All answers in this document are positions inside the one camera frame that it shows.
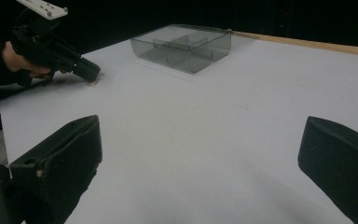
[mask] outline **table surface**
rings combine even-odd
[[[102,68],[95,86],[58,74],[0,101],[9,161],[98,115],[103,162],[68,224],[351,223],[297,155],[308,116],[358,132],[358,55],[231,46],[196,75],[137,58],[130,41],[84,55]]]

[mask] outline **plastic container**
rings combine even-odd
[[[172,24],[131,39],[140,58],[189,73],[228,55],[231,31]]]

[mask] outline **white perforated plate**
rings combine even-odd
[[[54,6],[41,0],[17,0],[32,11],[48,20],[54,20],[68,14],[68,8]]]

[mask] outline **white table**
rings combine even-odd
[[[358,55],[232,36],[190,75],[130,41],[73,75],[0,102],[9,162],[71,120],[98,115],[103,162],[68,224],[351,223],[297,166],[308,116],[358,132]]]

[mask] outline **black background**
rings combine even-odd
[[[68,7],[54,31],[80,53],[171,23],[358,46],[358,0],[49,0]],[[24,6],[0,0],[0,40]]]

